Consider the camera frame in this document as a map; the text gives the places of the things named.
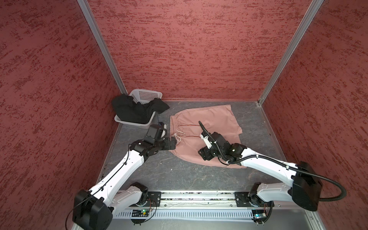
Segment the white plastic laundry basket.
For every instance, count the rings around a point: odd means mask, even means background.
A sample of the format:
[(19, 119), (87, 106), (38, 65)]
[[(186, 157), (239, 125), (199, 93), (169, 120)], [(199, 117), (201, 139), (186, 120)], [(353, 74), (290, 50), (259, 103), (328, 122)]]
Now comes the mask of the white plastic laundry basket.
[[(154, 100), (155, 98), (159, 98), (162, 99), (163, 94), (161, 92), (157, 92), (157, 91), (151, 91), (151, 90), (144, 90), (144, 89), (135, 89), (133, 91), (131, 91), (131, 93), (129, 94), (129, 96), (133, 97), (133, 101), (136, 103), (141, 103), (141, 104), (147, 104), (150, 101)], [(126, 122), (126, 121), (122, 121), (120, 120), (120, 118), (115, 115), (114, 120), (115, 122), (124, 124), (124, 125), (129, 125), (129, 126), (136, 126), (139, 128), (143, 128), (143, 129), (148, 129), (150, 127), (150, 125), (152, 125), (154, 123), (154, 119), (157, 117), (157, 112), (153, 112), (150, 120), (148, 123), (146, 124), (139, 124), (139, 123), (132, 123), (132, 122)]]

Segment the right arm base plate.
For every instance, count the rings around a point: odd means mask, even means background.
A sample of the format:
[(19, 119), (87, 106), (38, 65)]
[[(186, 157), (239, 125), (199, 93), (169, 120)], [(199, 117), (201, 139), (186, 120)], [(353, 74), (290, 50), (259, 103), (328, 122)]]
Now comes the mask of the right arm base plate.
[(257, 195), (249, 195), (249, 192), (234, 192), (236, 206), (239, 208), (270, 208), (274, 207), (273, 201), (264, 202)]

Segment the left circuit board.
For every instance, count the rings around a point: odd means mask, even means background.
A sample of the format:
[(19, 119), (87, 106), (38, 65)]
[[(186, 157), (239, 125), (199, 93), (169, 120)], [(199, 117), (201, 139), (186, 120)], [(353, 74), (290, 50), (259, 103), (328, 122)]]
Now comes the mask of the left circuit board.
[(148, 218), (150, 216), (150, 211), (147, 209), (134, 209), (131, 213), (132, 218)]

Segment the right circuit board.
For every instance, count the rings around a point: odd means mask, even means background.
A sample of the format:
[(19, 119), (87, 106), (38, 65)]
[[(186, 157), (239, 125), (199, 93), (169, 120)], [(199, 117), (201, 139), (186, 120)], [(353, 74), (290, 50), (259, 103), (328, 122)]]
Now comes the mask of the right circuit board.
[(252, 210), (252, 220), (256, 223), (261, 223), (267, 219), (266, 212), (259, 209)]

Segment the aluminium corner post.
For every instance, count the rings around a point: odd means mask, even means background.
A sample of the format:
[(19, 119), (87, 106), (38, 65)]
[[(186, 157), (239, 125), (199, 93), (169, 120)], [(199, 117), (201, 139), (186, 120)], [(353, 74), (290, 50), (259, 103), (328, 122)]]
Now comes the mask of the aluminium corner post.
[(128, 94), (126, 87), (121, 79), (121, 76), (118, 72), (118, 69), (113, 61), (113, 58), (109, 52), (109, 49), (106, 45), (106, 42), (103, 38), (103, 35), (98, 27), (97, 21), (93, 15), (93, 12), (88, 4), (87, 0), (77, 0), (79, 7), (89, 25), (89, 28), (100, 48), (100, 51), (110, 69), (111, 74), (113, 75), (115, 82), (122, 94)]
[(281, 73), (283, 72), (285, 66), (287, 65), (288, 61), (290, 60), (291, 56), (293, 55), (295, 49), (297, 48), (298, 44), (302, 40), (303, 36), (305, 35), (307, 29), (309, 28), (312, 20), (314, 19), (315, 15), (319, 11), (320, 7), (322, 6), (324, 0), (312, 0), (308, 9), (306, 10), (305, 15), (303, 16), (298, 28), (296, 29), (291, 41), (289, 42), (280, 62), (278, 63), (275, 71), (273, 72), (268, 84), (266, 85), (264, 91), (262, 92), (261, 96), (258, 99), (259, 106), (263, 106), (267, 96), (271, 92), (273, 86), (277, 82), (278, 78), (280, 77)]

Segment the right aluminium corner post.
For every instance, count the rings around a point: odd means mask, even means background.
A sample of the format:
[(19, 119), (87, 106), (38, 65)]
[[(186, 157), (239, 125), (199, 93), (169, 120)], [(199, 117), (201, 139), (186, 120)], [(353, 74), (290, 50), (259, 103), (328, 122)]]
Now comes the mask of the right aluminium corner post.
[(262, 92), (261, 96), (258, 99), (259, 106), (263, 106), (267, 96), (271, 92), (273, 86), (277, 82), (278, 78), (280, 77), (281, 73), (283, 72), (285, 66), (287, 65), (288, 61), (290, 60), (291, 56), (293, 55), (295, 49), (297, 48), (298, 44), (302, 40), (303, 36), (305, 35), (307, 29), (309, 28), (312, 20), (314, 19), (315, 15), (319, 11), (320, 7), (322, 6), (324, 0), (312, 0), (308, 9), (306, 10), (305, 15), (303, 16), (298, 28), (296, 29), (291, 41), (289, 42), (280, 62), (278, 63), (275, 71), (273, 72), (268, 84), (266, 85), (264, 91)]

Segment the black shorts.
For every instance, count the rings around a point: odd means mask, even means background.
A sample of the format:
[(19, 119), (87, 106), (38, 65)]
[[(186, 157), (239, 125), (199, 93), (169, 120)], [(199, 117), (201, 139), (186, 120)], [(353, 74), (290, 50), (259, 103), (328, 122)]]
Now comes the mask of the black shorts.
[(142, 104), (134, 102), (132, 96), (122, 94), (112, 100), (112, 107), (121, 121), (146, 124), (154, 112), (161, 114), (170, 107), (159, 98)]

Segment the pink shorts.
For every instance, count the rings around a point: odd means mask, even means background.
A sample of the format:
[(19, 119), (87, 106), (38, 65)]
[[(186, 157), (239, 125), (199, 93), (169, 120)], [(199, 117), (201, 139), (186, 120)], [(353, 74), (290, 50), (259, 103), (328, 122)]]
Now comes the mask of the pink shorts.
[(209, 133), (217, 132), (231, 144), (241, 142), (239, 135), (242, 134), (242, 129), (229, 104), (191, 108), (170, 117), (170, 135), (177, 141), (175, 149), (170, 152), (179, 159), (194, 164), (229, 169), (243, 168), (237, 164), (223, 165), (217, 158), (203, 160), (198, 151), (206, 147), (206, 144), (200, 138), (203, 130), (199, 122)]

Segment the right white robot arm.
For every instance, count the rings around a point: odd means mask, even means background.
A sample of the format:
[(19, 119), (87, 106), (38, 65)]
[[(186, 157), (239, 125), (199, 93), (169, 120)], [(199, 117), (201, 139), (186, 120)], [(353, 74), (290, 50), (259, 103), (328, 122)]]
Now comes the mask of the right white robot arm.
[(230, 144), (217, 132), (202, 132), (205, 147), (198, 154), (205, 161), (221, 159), (224, 164), (250, 167), (279, 180), (279, 183), (255, 183), (246, 201), (254, 207), (266, 206), (272, 201), (294, 202), (308, 211), (318, 209), (322, 182), (311, 176), (312, 168), (307, 163), (287, 163), (267, 157), (245, 145)]

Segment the circuit board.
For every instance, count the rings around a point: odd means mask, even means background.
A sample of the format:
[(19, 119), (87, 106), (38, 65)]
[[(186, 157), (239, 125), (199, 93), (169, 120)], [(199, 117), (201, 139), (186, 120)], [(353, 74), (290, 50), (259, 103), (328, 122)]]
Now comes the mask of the circuit board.
[(267, 219), (266, 212), (259, 209), (252, 210), (252, 220), (256, 223), (261, 223)]
[(148, 218), (150, 216), (150, 211), (147, 209), (134, 209), (131, 213), (132, 218)]

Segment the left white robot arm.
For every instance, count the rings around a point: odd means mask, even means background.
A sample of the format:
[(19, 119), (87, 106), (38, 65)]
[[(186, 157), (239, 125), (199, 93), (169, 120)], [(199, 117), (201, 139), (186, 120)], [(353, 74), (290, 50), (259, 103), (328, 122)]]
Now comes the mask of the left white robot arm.
[(130, 144), (124, 158), (107, 176), (88, 191), (78, 192), (70, 212), (72, 221), (84, 230), (106, 230), (116, 212), (146, 204), (146, 186), (133, 183), (122, 193), (119, 190), (150, 156), (161, 150), (174, 150), (175, 146), (176, 140), (170, 138), (144, 138)]

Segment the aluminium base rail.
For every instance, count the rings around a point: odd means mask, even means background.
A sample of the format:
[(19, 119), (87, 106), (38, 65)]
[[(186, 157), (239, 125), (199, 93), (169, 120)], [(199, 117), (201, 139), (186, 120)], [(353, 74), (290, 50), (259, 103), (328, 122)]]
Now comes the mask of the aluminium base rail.
[(225, 190), (161, 190), (157, 199), (160, 209), (268, 209), (241, 201), (234, 191)]

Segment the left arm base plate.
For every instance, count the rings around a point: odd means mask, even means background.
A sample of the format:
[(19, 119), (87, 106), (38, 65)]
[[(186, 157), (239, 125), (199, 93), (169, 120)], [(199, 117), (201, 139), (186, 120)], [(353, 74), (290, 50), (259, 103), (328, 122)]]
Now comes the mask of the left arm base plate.
[(162, 192), (158, 191), (145, 191), (142, 193), (141, 198), (137, 204), (133, 204), (132, 207), (159, 207), (161, 202)]

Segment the left aluminium corner post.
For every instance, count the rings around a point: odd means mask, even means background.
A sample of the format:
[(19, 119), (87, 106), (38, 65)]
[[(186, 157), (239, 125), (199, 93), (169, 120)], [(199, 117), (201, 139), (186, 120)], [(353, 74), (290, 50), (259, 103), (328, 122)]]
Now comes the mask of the left aluminium corner post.
[(89, 25), (89, 28), (100, 48), (100, 51), (110, 69), (111, 74), (113, 75), (115, 82), (122, 94), (128, 94), (126, 87), (121, 79), (121, 76), (118, 72), (118, 69), (113, 61), (113, 58), (109, 52), (109, 49), (106, 45), (106, 42), (103, 38), (103, 35), (98, 27), (97, 21), (93, 15), (93, 12), (88, 4), (87, 0), (77, 0), (79, 7)]

